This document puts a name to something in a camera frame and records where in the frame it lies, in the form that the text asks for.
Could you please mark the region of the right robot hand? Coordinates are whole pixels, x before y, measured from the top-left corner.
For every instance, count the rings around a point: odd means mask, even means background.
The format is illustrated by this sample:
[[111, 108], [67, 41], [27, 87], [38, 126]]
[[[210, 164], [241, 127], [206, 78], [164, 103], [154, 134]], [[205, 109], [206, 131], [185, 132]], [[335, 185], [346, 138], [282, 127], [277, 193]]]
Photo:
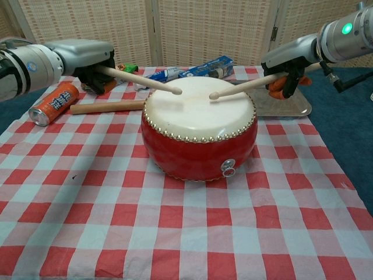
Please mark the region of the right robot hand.
[[287, 75], [267, 84], [269, 95], [275, 99], [288, 99], [297, 86], [309, 86], [305, 68], [319, 61], [316, 54], [316, 34], [309, 34], [281, 45], [262, 57], [264, 75], [286, 72]]

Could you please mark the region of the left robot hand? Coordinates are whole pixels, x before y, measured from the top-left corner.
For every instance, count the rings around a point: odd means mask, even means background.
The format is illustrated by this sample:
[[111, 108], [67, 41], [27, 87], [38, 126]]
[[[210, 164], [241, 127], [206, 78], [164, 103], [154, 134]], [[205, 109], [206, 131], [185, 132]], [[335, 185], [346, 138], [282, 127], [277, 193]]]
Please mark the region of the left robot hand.
[[114, 68], [114, 47], [106, 41], [66, 39], [56, 41], [52, 47], [62, 59], [63, 75], [79, 78], [81, 83], [98, 95], [105, 93], [105, 86], [114, 78], [96, 72], [95, 67]]

